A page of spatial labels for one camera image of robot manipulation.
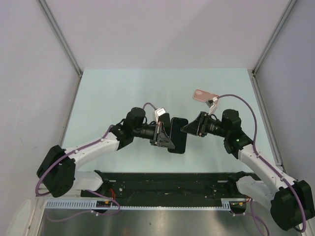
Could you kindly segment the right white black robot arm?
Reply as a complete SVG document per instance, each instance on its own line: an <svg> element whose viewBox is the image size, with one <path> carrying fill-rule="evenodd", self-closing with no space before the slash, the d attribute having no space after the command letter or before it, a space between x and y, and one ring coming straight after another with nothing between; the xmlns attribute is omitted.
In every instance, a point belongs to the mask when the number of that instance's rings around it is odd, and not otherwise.
<svg viewBox="0 0 315 236"><path fill-rule="evenodd" d="M275 223L284 231L314 218L315 206L310 185L304 180L297 181L270 163L254 146L253 140L241 128L239 113L227 109L222 119L214 119L201 112L181 131L204 137L207 134L223 137L227 153L232 154L248 166L259 178L257 182L246 174L228 183L227 192L232 197L247 195L270 210Z"/></svg>

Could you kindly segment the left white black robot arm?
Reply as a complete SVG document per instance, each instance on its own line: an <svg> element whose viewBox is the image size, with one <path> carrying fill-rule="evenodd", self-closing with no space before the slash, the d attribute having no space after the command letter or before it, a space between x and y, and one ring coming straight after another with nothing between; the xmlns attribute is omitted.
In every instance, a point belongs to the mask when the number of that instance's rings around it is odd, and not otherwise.
<svg viewBox="0 0 315 236"><path fill-rule="evenodd" d="M134 138L147 139L156 147L174 149L175 145L169 137L169 113L159 108L154 116L155 119L148 123L145 110L134 107L124 119L110 125L102 136L89 143L71 148L51 147L37 170L39 181L35 194L51 194L58 198L69 191L82 191L84 195L93 191L100 197L106 195L109 180L104 173L98 170L82 172L79 169L102 155L125 148Z"/></svg>

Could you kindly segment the white-edged black smartphone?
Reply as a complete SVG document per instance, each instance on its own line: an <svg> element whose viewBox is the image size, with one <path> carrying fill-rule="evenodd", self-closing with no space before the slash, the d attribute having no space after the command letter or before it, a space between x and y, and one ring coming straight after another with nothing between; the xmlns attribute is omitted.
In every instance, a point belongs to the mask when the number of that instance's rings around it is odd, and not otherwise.
<svg viewBox="0 0 315 236"><path fill-rule="evenodd" d="M168 137L170 137L170 131L171 131L171 120L169 113L164 113L158 117L158 121L161 121L163 123L163 127L165 130L165 133Z"/></svg>

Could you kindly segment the pink phone case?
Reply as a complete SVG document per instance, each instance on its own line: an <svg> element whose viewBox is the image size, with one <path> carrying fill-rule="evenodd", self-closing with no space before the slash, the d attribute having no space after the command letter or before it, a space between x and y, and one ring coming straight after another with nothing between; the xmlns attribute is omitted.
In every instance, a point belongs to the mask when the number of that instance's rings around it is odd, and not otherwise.
<svg viewBox="0 0 315 236"><path fill-rule="evenodd" d="M213 100L215 97L218 97L218 95L204 90L196 89L192 97L194 100L207 102L209 100Z"/></svg>

